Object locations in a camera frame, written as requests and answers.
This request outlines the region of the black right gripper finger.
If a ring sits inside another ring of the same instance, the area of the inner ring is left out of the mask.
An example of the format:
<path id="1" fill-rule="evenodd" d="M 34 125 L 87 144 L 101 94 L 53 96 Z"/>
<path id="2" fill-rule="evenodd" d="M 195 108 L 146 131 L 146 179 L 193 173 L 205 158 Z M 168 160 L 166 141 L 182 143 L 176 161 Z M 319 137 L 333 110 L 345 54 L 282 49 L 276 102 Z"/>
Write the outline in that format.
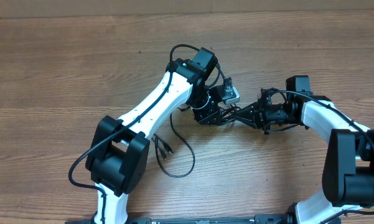
<path id="1" fill-rule="evenodd" d="M 235 112 L 235 116 L 239 118 L 252 118 L 259 115 L 259 104 L 252 103 Z"/>
<path id="2" fill-rule="evenodd" d="M 258 129 L 257 124 L 252 119 L 246 119 L 246 118 L 241 118 L 241 117 L 237 116 L 236 120 L 252 127 L 253 129 Z"/>

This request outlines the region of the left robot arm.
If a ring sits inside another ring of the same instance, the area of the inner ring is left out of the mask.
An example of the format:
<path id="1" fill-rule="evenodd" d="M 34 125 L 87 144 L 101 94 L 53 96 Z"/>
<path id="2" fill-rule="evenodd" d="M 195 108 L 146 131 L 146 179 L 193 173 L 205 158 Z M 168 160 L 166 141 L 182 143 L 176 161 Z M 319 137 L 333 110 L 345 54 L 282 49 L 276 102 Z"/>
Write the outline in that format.
<path id="1" fill-rule="evenodd" d="M 218 104 L 233 105 L 240 96 L 231 78 L 206 85 L 219 68 L 215 54 L 205 48 L 193 59 L 172 58 L 160 84 L 140 104 L 117 119 L 105 116 L 98 123 L 85 163 L 99 197 L 93 223 L 126 223 L 128 195 L 144 174 L 150 140 L 179 106 L 190 106 L 200 123 L 222 122 Z"/>

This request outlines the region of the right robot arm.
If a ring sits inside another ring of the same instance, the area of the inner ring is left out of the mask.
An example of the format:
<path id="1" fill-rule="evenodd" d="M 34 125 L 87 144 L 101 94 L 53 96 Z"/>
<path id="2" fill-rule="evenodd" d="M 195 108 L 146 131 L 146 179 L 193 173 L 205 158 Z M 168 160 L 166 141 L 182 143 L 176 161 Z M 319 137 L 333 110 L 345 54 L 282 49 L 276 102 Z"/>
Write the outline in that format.
<path id="1" fill-rule="evenodd" d="M 314 130 L 328 145 L 322 188 L 292 205 L 286 223 L 340 223 L 349 213 L 374 215 L 374 129 L 339 111 L 326 96 L 311 91 L 309 77 L 286 80 L 286 89 L 262 89 L 258 101 L 233 117 L 265 134 L 279 126 Z"/>

